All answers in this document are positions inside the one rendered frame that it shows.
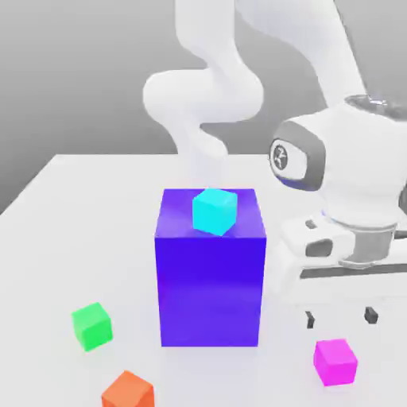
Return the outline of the small cyan cube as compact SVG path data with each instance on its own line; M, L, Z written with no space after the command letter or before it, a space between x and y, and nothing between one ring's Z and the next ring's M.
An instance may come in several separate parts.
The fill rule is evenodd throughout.
M204 189L192 199L192 225L195 230L223 236L236 223L238 195L217 188Z

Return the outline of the small green cube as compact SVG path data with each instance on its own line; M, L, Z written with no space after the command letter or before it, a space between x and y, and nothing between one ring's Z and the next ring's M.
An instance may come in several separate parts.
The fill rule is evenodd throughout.
M113 339L111 318L99 302L74 311L71 317L75 336L85 351Z

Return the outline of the small orange cube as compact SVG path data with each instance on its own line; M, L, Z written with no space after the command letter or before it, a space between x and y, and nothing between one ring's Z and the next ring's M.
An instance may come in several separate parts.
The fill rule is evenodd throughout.
M123 371L103 392L102 407L155 407L153 385Z

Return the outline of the small magenta cube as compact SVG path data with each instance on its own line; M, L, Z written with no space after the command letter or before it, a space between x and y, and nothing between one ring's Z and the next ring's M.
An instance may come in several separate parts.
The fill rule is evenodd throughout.
M324 386L341 386L355 380L359 361L345 339L316 342L313 365Z

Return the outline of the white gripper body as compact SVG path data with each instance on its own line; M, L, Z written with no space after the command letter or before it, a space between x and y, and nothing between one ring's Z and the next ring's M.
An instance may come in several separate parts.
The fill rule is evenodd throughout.
M293 303L322 305L407 297L407 261L365 269L293 267Z

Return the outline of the large blue box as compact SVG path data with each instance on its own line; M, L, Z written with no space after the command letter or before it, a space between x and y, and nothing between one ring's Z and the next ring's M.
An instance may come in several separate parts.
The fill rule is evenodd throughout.
M237 189L237 220L224 235L192 226L198 189L166 188L154 236L161 344L258 345L266 230L252 189Z

